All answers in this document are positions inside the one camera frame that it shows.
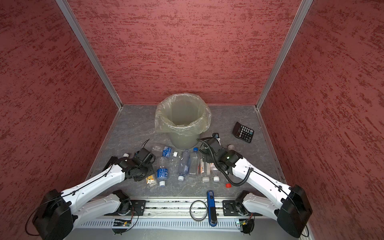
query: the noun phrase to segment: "water bottle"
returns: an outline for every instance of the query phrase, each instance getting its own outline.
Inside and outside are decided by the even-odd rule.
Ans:
[[[178,152],[174,151],[171,147],[165,146],[160,143],[155,143],[152,148],[152,153],[157,157],[177,157],[178,155]]]
[[[167,159],[165,157],[159,157],[157,160],[156,177],[159,181],[160,187],[165,187],[166,180],[168,179]]]
[[[211,175],[210,165],[207,162],[203,162],[203,158],[200,159],[199,173],[202,176],[203,182],[209,182],[209,176]]]
[[[214,177],[214,182],[218,182],[218,181],[220,181],[220,178],[219,178],[219,176],[218,176],[218,173],[219,173],[220,171],[216,168],[215,164],[211,163],[211,164],[210,164],[210,168],[211,168],[211,174],[212,174],[213,177]]]
[[[195,147],[193,149],[193,152],[191,153],[189,157],[189,177],[197,177],[197,174],[199,172],[199,163],[200,163],[200,158],[199,158],[199,149]]]
[[[185,176],[188,174],[189,156],[190,156],[189,150],[184,150],[181,155],[179,169],[178,169],[179,177],[177,179],[179,181],[184,181]]]

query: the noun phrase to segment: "blue label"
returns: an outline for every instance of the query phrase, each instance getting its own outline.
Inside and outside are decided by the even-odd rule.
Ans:
[[[157,170],[157,178],[168,178],[168,169],[159,168]]]
[[[169,157],[171,152],[172,152],[172,148],[166,146],[163,150],[163,157]]]

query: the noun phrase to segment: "gray marble floor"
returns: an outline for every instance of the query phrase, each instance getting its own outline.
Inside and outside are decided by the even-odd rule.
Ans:
[[[201,137],[208,137],[213,132],[218,132],[223,146],[235,145],[235,150],[247,158],[254,166],[271,177],[277,178],[275,165],[266,146],[253,106],[210,106],[210,109],[212,112],[211,125],[207,132],[201,134]],[[154,105],[124,106],[102,158],[93,166],[92,176],[101,172],[111,156],[122,157],[124,153],[132,156],[148,138],[150,139],[146,145],[148,150],[152,149],[154,143],[171,146],[167,134],[154,132],[155,110],[156,106]],[[246,143],[232,135],[233,126],[237,121],[255,130],[251,143]],[[208,190],[213,190],[216,197],[236,197],[242,190],[261,195],[248,183],[240,187],[226,188],[227,181],[223,175],[220,175],[219,182],[214,182],[211,179],[210,182],[203,183],[201,178],[192,179],[188,177],[183,182],[178,181],[177,163],[177,160],[169,161],[169,179],[166,182],[166,187],[157,185],[148,188],[145,180],[134,182],[133,179],[127,179],[100,195],[105,196],[118,189],[133,197],[205,197]],[[154,169],[157,169],[156,162],[154,163]],[[231,179],[235,182],[240,181],[234,176],[231,176]]]

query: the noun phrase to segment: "black rubber ring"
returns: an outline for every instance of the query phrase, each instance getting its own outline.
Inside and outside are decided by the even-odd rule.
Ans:
[[[195,218],[194,216],[192,216],[192,207],[193,207],[193,205],[195,204],[195,203],[197,203],[197,202],[201,202],[202,204],[204,204],[204,206],[205,206],[205,216],[204,217],[202,217],[202,218]],[[192,219],[193,220],[195,220],[195,221],[202,221],[202,220],[204,220],[206,217],[207,217],[207,215],[208,215],[208,207],[207,207],[207,205],[205,204],[205,202],[203,202],[203,201],[201,201],[201,200],[196,200],[196,201],[194,201],[192,204],[191,204],[191,206],[189,207],[189,215],[191,215],[191,217],[192,217]]]

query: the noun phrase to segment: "white robotic arm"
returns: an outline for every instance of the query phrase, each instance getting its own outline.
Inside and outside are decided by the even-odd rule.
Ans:
[[[312,208],[307,195],[300,186],[290,187],[250,164],[241,154],[234,150],[227,151],[216,138],[198,139],[204,143],[204,154],[210,157],[215,166],[226,179],[235,186],[245,182],[252,185],[266,198],[243,191],[236,199],[236,210],[241,215],[259,213],[277,220],[279,225],[290,235],[298,238],[304,230]],[[228,174],[243,179],[234,183]]]
[[[242,215],[259,213],[277,220],[280,226],[294,237],[300,237],[312,209],[305,191],[299,186],[290,187],[250,164],[239,153],[222,148],[219,141],[209,138],[204,142],[215,165],[228,177],[227,173],[244,179],[266,197],[259,197],[243,191],[236,199],[236,209]],[[61,193],[48,192],[38,208],[32,222],[43,240],[62,240],[74,228],[98,216],[120,211],[128,211],[130,199],[121,191],[97,201],[88,202],[109,187],[134,178],[144,179],[154,173],[153,155],[142,148],[133,159],[112,157],[106,168],[91,179],[66,189]]]
[[[287,195],[282,191],[279,191],[279,188],[276,186],[281,186],[281,190],[287,194],[291,192],[289,189],[290,186],[283,184],[260,171],[245,158],[239,159],[236,162],[236,167],[232,169],[232,173],[234,176],[244,179],[249,168],[253,168],[253,171],[249,175],[247,183],[252,185],[252,187],[257,189],[267,198],[248,193],[243,200],[244,207],[248,212],[259,213],[277,220],[275,210],[282,207],[283,203],[280,200],[285,199]]]

